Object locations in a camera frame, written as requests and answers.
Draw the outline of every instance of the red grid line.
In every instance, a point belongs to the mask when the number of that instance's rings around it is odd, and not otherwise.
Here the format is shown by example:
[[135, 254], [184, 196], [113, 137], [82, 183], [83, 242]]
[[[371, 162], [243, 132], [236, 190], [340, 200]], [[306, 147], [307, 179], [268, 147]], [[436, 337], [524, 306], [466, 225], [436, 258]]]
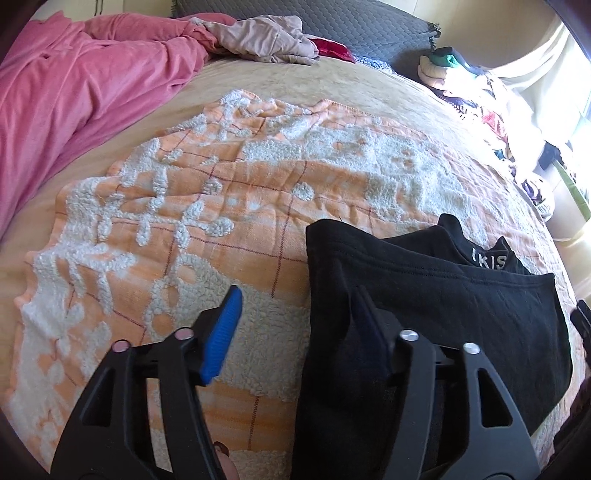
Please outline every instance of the red grid line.
[[[135, 222], [129, 222], [127, 220], [121, 220], [121, 219], [114, 219], [113, 220], [113, 224], [122, 224], [122, 225], [137, 225], [137, 223]], [[170, 228], [165, 228], [162, 226], [155, 226], [153, 225], [152, 228], [155, 228], [156, 230], [163, 230], [166, 232], [170, 232], [173, 233], [173, 230], [171, 230]], [[245, 252], [249, 252], [251, 254], [257, 254], [257, 255], [262, 255], [263, 257], [270, 257], [270, 258], [279, 258], [279, 255], [272, 255], [272, 254], [268, 254], [265, 252], [258, 252], [257, 250], [252, 250], [250, 248], [246, 248], [246, 247], [240, 247], [239, 245], [228, 245], [228, 244], [221, 244], [219, 242], [213, 242], [211, 240], [205, 240], [203, 238], [199, 238], [198, 236], [193, 236], [193, 235], [189, 235], [191, 237], [192, 240], [196, 240], [198, 242], [204, 243], [204, 244], [208, 244], [208, 245], [217, 245], [219, 247], [227, 247], [227, 248], [233, 248], [234, 250], [243, 250]], [[289, 258], [289, 257], [283, 257], [283, 260], [287, 260], [290, 262], [299, 262], [299, 263], [307, 263], [306, 260], [301, 260], [299, 258]]]
[[[300, 182], [300, 180], [302, 179], [302, 177], [304, 176], [304, 173], [306, 173], [306, 169], [308, 168], [308, 161], [306, 160], [304, 162], [304, 168], [302, 169], [299, 178], [296, 181], [296, 185]], [[284, 246], [284, 242], [285, 242], [285, 231], [287, 230], [287, 225], [289, 224], [290, 221], [290, 215], [291, 215], [291, 206], [294, 203], [295, 200], [295, 196], [291, 196], [291, 200], [290, 200], [290, 204], [287, 207], [287, 217], [285, 219], [285, 223], [283, 224], [283, 231], [281, 232], [281, 241], [279, 243], [279, 260], [277, 261], [277, 272], [275, 272], [275, 280], [273, 281], [273, 287], [271, 288], [271, 297], [275, 298], [275, 290], [277, 289], [277, 282], [279, 281], [279, 272], [281, 271], [281, 261], [283, 260], [283, 246]]]
[[261, 398], [259, 396], [255, 397], [255, 404], [252, 408], [251, 428], [250, 428], [250, 431], [248, 432], [248, 450], [252, 450], [252, 437], [255, 433], [256, 413], [258, 411], [258, 404], [259, 404], [260, 399]]

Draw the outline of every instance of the pile of clothes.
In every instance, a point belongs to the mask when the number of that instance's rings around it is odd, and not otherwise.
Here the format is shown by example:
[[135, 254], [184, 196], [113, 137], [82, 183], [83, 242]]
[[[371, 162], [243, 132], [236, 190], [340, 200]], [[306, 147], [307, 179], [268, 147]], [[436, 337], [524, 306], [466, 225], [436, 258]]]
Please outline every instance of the pile of clothes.
[[510, 107], [524, 100], [492, 73], [470, 65], [452, 47], [438, 48], [428, 57], [421, 56], [418, 76], [437, 97], [472, 124], [531, 199], [542, 219], [548, 221], [554, 212], [554, 196], [544, 179], [532, 172], [544, 142], [535, 127], [526, 119], [516, 118]]

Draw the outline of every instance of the metal rivet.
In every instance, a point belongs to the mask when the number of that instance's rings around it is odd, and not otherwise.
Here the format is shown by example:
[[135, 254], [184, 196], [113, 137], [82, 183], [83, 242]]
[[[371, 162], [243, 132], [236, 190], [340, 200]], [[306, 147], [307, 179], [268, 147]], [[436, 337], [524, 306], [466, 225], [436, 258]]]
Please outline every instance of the metal rivet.
[[176, 332], [174, 332], [174, 337], [177, 340], [189, 340], [193, 335], [193, 329], [191, 328], [179, 328]]
[[400, 338], [407, 342], [416, 342], [418, 340], [418, 333], [414, 330], [403, 330], [400, 332]]
[[476, 355], [480, 353], [480, 347], [472, 342], [464, 343], [464, 351], [470, 355]]
[[111, 349], [115, 353], [121, 353], [121, 352], [125, 352], [127, 349], [129, 349], [130, 346], [131, 346], [131, 344], [127, 340], [117, 340], [113, 344], [113, 346], [111, 347]]

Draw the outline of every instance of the pink fabric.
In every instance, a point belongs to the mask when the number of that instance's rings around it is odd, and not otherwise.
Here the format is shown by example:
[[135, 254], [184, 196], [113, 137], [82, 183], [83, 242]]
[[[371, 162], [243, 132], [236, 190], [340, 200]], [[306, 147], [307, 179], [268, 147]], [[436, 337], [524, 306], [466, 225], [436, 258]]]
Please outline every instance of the pink fabric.
[[215, 44], [187, 20], [30, 21], [0, 66], [0, 238], [45, 181], [170, 100]]

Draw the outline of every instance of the orange blanket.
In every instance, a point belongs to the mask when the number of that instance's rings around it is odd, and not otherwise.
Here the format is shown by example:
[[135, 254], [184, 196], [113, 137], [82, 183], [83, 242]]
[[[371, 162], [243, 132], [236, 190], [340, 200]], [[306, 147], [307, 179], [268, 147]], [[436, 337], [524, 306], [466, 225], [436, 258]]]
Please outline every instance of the orange blanket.
[[[330, 100], [304, 108], [231, 92], [106, 177], [62, 190], [50, 243], [27, 258], [7, 413], [49, 465], [112, 342], [158, 341], [237, 283], [243, 316], [220, 377], [200, 398], [243, 480], [283, 478], [309, 335], [306, 226], [334, 218], [383, 238], [436, 223], [441, 212], [482, 245], [505, 235], [532, 272], [555, 271], [572, 308], [556, 250], [510, 178], [392, 119]], [[571, 342], [582, 355], [580, 338]], [[581, 380], [575, 372], [573, 383]], [[166, 465], [154, 385], [150, 399]], [[570, 402], [561, 405], [554, 415]]]

